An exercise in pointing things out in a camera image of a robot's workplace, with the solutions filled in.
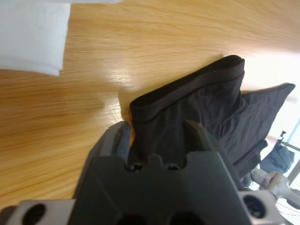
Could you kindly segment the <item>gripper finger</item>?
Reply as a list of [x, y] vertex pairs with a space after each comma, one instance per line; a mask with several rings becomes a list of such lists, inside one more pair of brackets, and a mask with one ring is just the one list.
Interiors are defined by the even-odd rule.
[[90, 160], [95, 157], [121, 157], [128, 161], [131, 126], [126, 121], [110, 126], [90, 151]]
[[222, 159], [225, 168], [228, 170], [237, 188], [241, 188], [239, 176], [231, 163], [228, 161], [222, 146], [218, 140], [212, 136], [202, 124], [193, 120], [184, 121], [184, 145], [186, 153], [192, 151], [213, 151], [217, 152]]

